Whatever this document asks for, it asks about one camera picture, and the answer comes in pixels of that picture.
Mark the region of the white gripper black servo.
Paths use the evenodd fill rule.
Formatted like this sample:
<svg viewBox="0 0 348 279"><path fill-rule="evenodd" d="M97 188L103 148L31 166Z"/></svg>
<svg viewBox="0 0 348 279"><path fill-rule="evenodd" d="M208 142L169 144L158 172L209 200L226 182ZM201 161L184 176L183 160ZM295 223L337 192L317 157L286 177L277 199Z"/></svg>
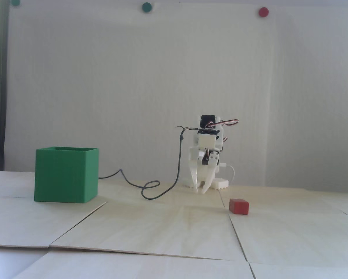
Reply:
<svg viewBox="0 0 348 279"><path fill-rule="evenodd" d="M191 147L189 152L189 167L192 179L192 188L198 193L198 168L205 168L202 194L210 188L217 168L219 167L220 151L217 149Z"/></svg>

